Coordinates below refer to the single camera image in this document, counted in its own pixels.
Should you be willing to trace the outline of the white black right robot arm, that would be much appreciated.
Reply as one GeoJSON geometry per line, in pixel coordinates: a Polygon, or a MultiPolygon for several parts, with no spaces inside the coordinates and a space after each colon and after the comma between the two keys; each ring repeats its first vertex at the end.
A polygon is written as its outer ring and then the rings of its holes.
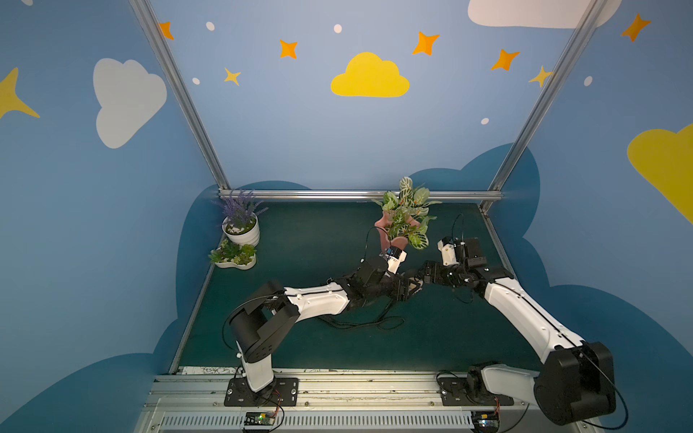
{"type": "Polygon", "coordinates": [[[445,237],[440,261],[427,261],[413,274],[420,284],[467,287],[500,311],[541,361],[531,371],[500,363],[469,369],[465,393],[477,404],[498,396],[539,407],[556,425],[585,423],[624,405],[615,386],[614,359],[599,342],[588,343],[552,317],[503,266],[490,266],[476,238],[445,237]]]}

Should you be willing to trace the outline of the black bag with strap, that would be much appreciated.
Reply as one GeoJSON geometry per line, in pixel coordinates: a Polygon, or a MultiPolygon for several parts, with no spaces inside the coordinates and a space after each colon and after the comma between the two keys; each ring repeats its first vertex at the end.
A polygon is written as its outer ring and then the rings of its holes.
{"type": "Polygon", "coordinates": [[[349,303],[343,311],[346,318],[337,319],[332,315],[322,315],[319,316],[319,320],[340,330],[377,328],[390,331],[400,328],[406,322],[406,318],[393,315],[391,310],[397,304],[409,301],[423,286],[423,281],[419,277],[389,272],[377,283],[367,283],[355,275],[337,279],[337,283],[348,294],[349,303]]]}

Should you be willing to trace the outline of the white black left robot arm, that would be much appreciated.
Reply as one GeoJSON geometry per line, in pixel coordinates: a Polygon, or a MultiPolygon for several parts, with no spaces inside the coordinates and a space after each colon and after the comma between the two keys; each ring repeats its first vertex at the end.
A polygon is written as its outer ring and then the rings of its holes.
{"type": "Polygon", "coordinates": [[[404,301],[408,290],[404,275],[391,272],[382,258],[363,261],[355,272],[322,286],[297,289],[269,281],[229,314],[222,330],[233,335],[247,387],[258,394],[274,382],[272,355],[294,325],[360,309],[383,297],[392,304],[404,301]]]}

